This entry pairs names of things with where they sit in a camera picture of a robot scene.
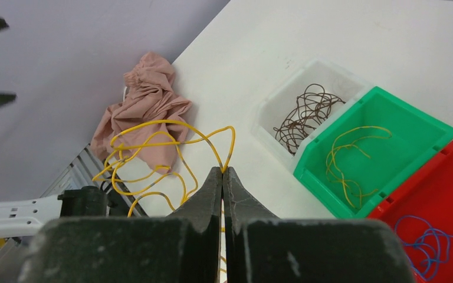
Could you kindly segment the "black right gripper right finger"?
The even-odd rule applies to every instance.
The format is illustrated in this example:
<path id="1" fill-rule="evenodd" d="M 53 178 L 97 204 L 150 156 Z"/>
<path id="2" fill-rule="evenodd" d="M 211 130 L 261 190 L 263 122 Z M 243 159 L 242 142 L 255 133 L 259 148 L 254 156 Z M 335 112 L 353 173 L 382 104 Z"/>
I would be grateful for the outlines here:
<path id="1" fill-rule="evenodd" d="M 374 219 L 282 219 L 223 175 L 228 282 L 414 282 L 393 230 Z"/>

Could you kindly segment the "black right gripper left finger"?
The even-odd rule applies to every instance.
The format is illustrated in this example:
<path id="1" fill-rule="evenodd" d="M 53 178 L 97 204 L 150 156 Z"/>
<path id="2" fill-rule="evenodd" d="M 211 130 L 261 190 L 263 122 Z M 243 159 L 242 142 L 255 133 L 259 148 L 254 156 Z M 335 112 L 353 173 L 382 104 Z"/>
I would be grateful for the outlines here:
<path id="1" fill-rule="evenodd" d="M 34 236 L 18 282 L 218 282 L 222 173 L 165 217 L 64 217 Z"/>

